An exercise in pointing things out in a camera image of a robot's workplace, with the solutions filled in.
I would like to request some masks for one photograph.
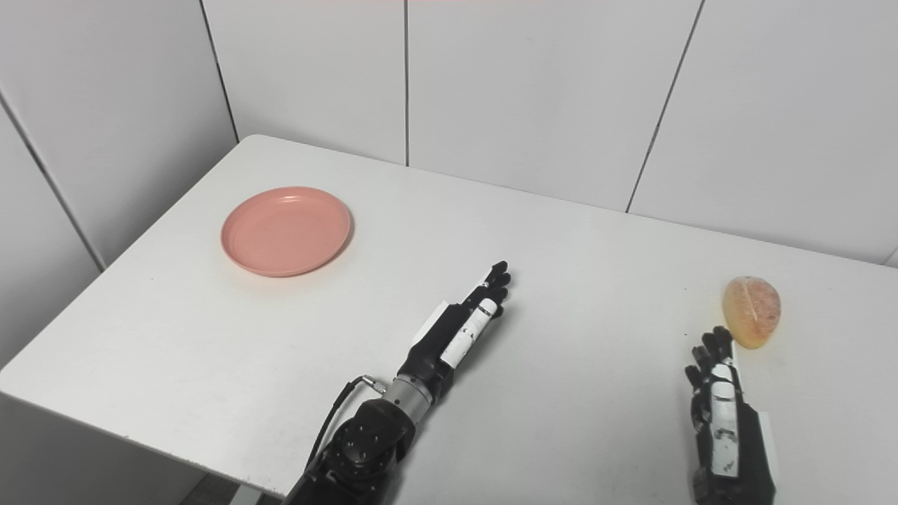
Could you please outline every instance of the table surface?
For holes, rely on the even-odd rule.
[[[351,242],[302,276],[241,270],[223,221],[287,185],[341,198]],[[738,275],[783,301],[770,343],[739,354],[747,399],[770,413],[778,503],[893,498],[898,270],[271,137],[244,139],[0,390],[283,494],[343,384],[392,377],[436,304],[498,260],[515,276],[506,315],[425,419],[395,503],[691,503],[682,369]]]

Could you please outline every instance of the floor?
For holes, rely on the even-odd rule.
[[[207,474],[180,505],[280,505],[281,500]]]

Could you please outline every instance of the robotic arm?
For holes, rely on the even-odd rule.
[[[733,336],[723,326],[692,348],[696,365],[686,368],[692,384],[691,417],[699,446],[692,477],[699,505],[771,505],[770,476],[761,423],[743,399],[733,361]]]
[[[506,262],[497,263],[463,302],[444,302],[435,310],[383,396],[362,403],[321,453],[315,455],[313,449],[309,465],[283,505],[381,502],[393,468],[409,453],[415,427],[452,388],[455,369],[487,323],[502,315],[511,281],[507,268]],[[359,380],[378,386],[369,377]]]

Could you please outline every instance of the black cable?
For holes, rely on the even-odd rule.
[[[321,440],[324,439],[324,434],[327,433],[328,427],[330,426],[330,421],[333,420],[334,414],[337,413],[339,407],[349,398],[349,395],[352,394],[353,390],[356,389],[358,383],[362,382],[362,376],[358,376],[351,381],[347,382],[345,386],[343,386],[343,391],[337,395],[337,400],[334,401],[332,407],[330,407],[330,412],[328,412],[328,417],[324,419],[324,424],[321,425],[321,431],[318,432],[318,438],[315,439],[314,445],[312,445],[312,452],[309,453],[309,460],[305,462],[305,465],[308,466],[312,463],[312,460],[318,456],[318,447],[321,445]]]

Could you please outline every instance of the robotic hand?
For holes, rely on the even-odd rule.
[[[409,452],[416,425],[452,388],[455,369],[487,323],[502,315],[511,281],[507,269],[505,261],[493,265],[463,302],[443,302],[418,332],[417,343],[388,388],[370,377],[357,379],[385,389],[380,391],[383,396],[362,403],[317,456],[316,442],[309,465],[283,505],[381,502],[391,471]],[[354,385],[348,384],[341,396],[345,398]]]
[[[699,505],[770,505],[770,476],[758,412],[743,400],[733,362],[733,336],[723,326],[692,348],[698,366],[686,368],[692,384],[692,424],[699,469],[692,477]]]

